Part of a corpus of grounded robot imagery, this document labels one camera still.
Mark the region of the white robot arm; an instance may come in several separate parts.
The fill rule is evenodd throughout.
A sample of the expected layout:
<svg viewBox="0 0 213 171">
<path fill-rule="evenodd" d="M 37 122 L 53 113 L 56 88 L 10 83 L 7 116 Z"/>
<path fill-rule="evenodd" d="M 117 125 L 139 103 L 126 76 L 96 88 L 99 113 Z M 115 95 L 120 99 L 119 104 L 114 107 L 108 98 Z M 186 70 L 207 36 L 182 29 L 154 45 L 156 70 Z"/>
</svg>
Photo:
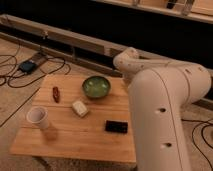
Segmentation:
<svg viewBox="0 0 213 171">
<path fill-rule="evenodd" d="M 132 47 L 113 64 L 128 85 L 137 171 L 191 171 L 180 109 L 208 93 L 208 70 L 187 61 L 142 59 Z"/>
</svg>

